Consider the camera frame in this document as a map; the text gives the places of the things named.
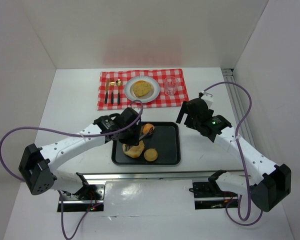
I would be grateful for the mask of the small round bun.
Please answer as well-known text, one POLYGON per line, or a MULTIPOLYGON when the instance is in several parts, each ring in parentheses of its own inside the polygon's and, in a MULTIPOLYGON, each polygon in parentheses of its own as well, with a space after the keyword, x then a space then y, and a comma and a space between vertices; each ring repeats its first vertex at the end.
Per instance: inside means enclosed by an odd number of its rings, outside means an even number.
POLYGON ((151 123, 146 123, 143 127, 142 127, 142 133, 145 134, 147 133, 150 129, 155 130, 155 126, 151 123))

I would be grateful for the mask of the speckled bread slice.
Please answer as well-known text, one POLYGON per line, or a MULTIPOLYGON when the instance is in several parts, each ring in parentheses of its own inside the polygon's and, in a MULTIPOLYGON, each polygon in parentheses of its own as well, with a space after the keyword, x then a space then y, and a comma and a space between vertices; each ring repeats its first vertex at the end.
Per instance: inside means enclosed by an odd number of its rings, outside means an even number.
POLYGON ((152 91, 152 89, 153 86, 149 82, 144 80, 137 81, 132 87, 133 93, 138 98, 147 95, 152 91))

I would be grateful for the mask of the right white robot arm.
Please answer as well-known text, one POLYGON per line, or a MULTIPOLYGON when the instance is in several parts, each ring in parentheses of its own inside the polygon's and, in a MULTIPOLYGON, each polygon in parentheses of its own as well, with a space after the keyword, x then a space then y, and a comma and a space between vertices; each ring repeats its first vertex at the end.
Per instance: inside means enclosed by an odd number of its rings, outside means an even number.
POLYGON ((269 212, 291 192, 292 171, 286 165, 278 165, 263 156, 244 138, 236 135, 231 123, 221 115, 213 115, 207 103, 201 98, 184 101, 178 114, 177 123, 187 115, 184 124, 198 131, 214 144, 222 147, 228 154, 245 163, 244 176, 219 170, 208 178, 210 184, 223 192, 250 197, 260 210, 269 212))

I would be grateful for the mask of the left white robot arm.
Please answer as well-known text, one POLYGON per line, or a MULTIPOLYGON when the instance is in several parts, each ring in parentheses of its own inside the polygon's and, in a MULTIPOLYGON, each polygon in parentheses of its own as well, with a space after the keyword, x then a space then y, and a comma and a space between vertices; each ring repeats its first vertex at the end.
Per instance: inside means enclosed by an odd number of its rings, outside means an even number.
POLYGON ((83 198, 91 191, 83 174, 58 168, 76 156, 111 141, 136 146, 141 140, 141 114, 128 107, 122 113, 101 116, 80 132, 50 145, 28 145, 19 172, 30 193, 37 196, 48 190, 62 191, 83 198))

